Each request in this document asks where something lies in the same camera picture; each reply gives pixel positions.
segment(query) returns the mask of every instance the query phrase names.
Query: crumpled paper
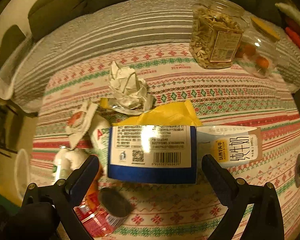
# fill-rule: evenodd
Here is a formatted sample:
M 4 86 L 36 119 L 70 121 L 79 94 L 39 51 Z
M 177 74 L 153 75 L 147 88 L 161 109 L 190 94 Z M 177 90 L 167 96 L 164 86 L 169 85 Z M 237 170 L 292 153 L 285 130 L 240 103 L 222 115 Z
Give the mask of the crumpled paper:
M 129 115 L 139 115 L 150 110 L 154 96 L 147 93 L 146 81 L 139 79 L 134 69 L 113 61 L 109 87 L 113 96 L 108 104 L 113 110 Z
M 91 120 L 98 108 L 98 104 L 85 101 L 79 109 L 76 109 L 71 118 L 67 121 L 65 128 L 70 142 L 70 150 L 73 150 L 81 138 L 88 131 Z

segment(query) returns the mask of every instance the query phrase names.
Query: yellow plastic bag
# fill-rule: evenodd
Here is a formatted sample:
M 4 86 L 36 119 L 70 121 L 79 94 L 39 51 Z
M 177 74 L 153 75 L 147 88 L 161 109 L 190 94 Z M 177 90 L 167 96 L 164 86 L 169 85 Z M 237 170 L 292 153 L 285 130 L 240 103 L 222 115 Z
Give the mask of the yellow plastic bag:
M 146 113 L 132 116 L 122 122 L 113 123 L 113 126 L 122 125 L 193 125 L 201 126 L 190 100 L 173 102 L 157 106 Z
M 109 109 L 109 110 L 111 109 L 111 107 L 108 104 L 108 98 L 101 98 L 99 102 L 99 106 L 105 109 Z

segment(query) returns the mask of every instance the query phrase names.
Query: tin can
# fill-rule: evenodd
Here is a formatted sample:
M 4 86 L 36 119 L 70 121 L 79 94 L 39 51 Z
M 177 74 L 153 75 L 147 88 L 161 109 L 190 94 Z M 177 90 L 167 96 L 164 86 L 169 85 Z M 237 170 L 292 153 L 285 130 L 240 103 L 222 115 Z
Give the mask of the tin can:
M 74 211 L 92 237 L 103 237 L 112 234 L 123 223 L 132 206 L 115 189 L 104 187 L 86 195 Z

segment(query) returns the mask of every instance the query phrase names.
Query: clear plastic container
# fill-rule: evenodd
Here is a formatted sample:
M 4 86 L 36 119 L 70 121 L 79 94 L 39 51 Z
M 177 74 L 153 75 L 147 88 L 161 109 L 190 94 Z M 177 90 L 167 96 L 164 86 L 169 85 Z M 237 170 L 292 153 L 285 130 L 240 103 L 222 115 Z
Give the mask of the clear plastic container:
M 203 68 L 230 67 L 247 27 L 244 9 L 228 0 L 199 0 L 192 11 L 192 56 Z
M 266 78 L 278 63 L 276 40 L 251 22 L 242 35 L 235 58 L 247 72 L 259 78 Z

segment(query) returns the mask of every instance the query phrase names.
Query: jar lid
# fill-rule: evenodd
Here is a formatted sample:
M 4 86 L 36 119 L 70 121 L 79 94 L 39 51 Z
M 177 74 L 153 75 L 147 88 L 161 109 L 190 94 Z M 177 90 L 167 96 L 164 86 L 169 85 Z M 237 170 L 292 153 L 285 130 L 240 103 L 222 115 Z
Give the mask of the jar lid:
M 205 6 L 214 11 L 218 11 L 231 16 L 241 17 L 244 13 L 244 9 L 229 0 L 200 0 Z
M 125 218 L 132 211 L 130 203 L 113 188 L 100 189 L 98 199 L 112 216 Z
M 280 36 L 267 24 L 256 17 L 250 17 L 252 26 L 261 34 L 276 42 L 280 40 Z

